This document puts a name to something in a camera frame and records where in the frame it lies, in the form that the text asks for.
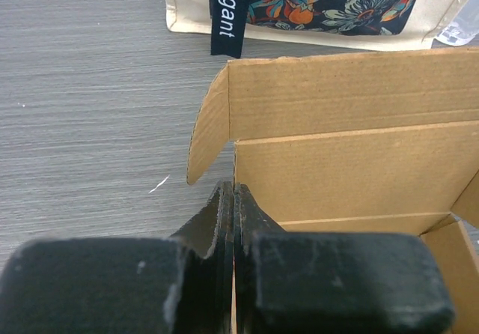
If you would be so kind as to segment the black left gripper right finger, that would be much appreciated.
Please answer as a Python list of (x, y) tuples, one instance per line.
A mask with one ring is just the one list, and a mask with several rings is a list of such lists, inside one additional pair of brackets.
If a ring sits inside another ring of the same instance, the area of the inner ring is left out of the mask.
[(238, 333), (443, 333), (456, 309), (414, 235), (291, 232), (234, 187)]

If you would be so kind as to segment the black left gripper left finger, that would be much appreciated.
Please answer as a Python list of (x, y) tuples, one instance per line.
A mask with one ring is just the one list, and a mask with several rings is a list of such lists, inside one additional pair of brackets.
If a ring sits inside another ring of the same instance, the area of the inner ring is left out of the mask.
[(233, 187), (166, 238), (43, 239), (1, 273), (3, 333), (229, 333)]

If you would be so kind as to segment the brown cardboard box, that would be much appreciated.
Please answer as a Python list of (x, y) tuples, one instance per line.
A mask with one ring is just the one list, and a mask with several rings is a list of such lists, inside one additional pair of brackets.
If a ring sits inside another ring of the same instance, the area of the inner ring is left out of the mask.
[(234, 180), (288, 231), (418, 235), (478, 331), (478, 49), (229, 61), (189, 146), (194, 184), (228, 143)]

